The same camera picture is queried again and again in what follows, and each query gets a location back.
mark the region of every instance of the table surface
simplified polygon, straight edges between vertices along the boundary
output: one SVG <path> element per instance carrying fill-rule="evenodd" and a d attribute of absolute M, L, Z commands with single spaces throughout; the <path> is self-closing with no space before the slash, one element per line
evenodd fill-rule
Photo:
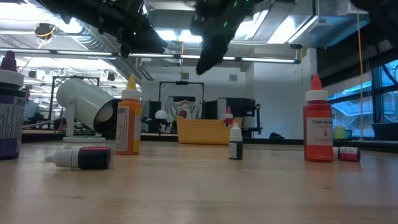
<path fill-rule="evenodd" d="M 398 156 L 363 151 L 361 163 L 304 162 L 302 147 L 142 142 L 109 170 L 43 162 L 82 144 L 23 144 L 0 161 L 0 223 L 396 223 Z"/>

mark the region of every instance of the white lamp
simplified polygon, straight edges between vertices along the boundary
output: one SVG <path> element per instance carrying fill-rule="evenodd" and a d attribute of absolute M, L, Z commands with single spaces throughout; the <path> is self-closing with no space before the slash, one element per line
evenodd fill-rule
<path fill-rule="evenodd" d="M 105 133 L 116 124 L 118 103 L 121 100 L 80 78 L 71 78 L 58 89 L 57 101 L 67 108 L 67 136 L 63 139 L 64 142 L 105 142 L 105 138 L 100 138 L 98 134 Z M 73 136 L 75 118 L 97 135 Z"/>

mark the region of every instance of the person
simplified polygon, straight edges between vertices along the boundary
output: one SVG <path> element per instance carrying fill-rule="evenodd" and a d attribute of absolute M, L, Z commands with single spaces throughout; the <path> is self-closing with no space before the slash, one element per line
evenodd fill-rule
<path fill-rule="evenodd" d="M 26 92 L 26 102 L 25 102 L 25 118 L 33 118 L 35 115 L 40 114 L 40 107 L 39 105 L 32 101 L 29 100 L 30 97 L 30 91 L 26 88 L 21 89 L 22 91 Z"/>
<path fill-rule="evenodd" d="M 185 110 L 181 110 L 181 111 L 178 113 L 179 116 L 181 116 L 181 117 L 183 117 L 183 118 L 185 118 L 185 119 L 187 118 L 187 114 L 188 114 L 188 113 L 187 113 Z"/>

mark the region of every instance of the lamp shade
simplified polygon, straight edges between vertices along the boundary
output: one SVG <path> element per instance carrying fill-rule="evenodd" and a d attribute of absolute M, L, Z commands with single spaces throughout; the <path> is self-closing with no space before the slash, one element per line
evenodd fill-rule
<path fill-rule="evenodd" d="M 74 101 L 75 118 L 95 132 L 105 133 L 116 124 L 121 100 L 80 78 L 71 78 L 58 89 L 57 101 L 66 108 Z"/>

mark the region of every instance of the glass window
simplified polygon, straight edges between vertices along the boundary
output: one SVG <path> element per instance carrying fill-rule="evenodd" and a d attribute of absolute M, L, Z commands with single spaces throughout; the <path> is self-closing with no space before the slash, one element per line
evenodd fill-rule
<path fill-rule="evenodd" d="M 383 110 L 382 123 L 398 122 L 398 91 L 383 94 Z"/>
<path fill-rule="evenodd" d="M 361 136 L 361 100 L 349 100 L 332 105 L 333 125 L 343 125 L 352 130 L 353 137 Z M 364 137 L 374 137 L 373 123 L 373 101 L 372 97 L 363 99 L 363 126 Z"/>
<path fill-rule="evenodd" d="M 363 92 L 371 91 L 372 90 L 372 81 L 364 82 L 362 88 L 363 88 Z M 361 92 L 361 85 L 356 85 L 347 90 L 344 90 L 344 91 L 341 91 L 339 93 L 335 93 L 335 94 L 329 96 L 329 100 L 338 99 L 338 98 L 341 98 L 344 96 L 350 96 L 350 95 L 357 94 L 360 92 Z"/>
<path fill-rule="evenodd" d="M 398 80 L 398 60 L 395 60 L 393 62 L 387 63 L 386 64 L 387 70 L 390 72 L 390 74 L 392 75 L 392 77 L 394 77 L 396 80 Z M 384 69 L 382 67 L 380 67 L 381 69 L 381 80 L 382 80 L 382 86 L 391 86 L 393 85 L 393 82 L 391 81 L 391 79 L 388 77 L 388 75 L 385 73 Z"/>

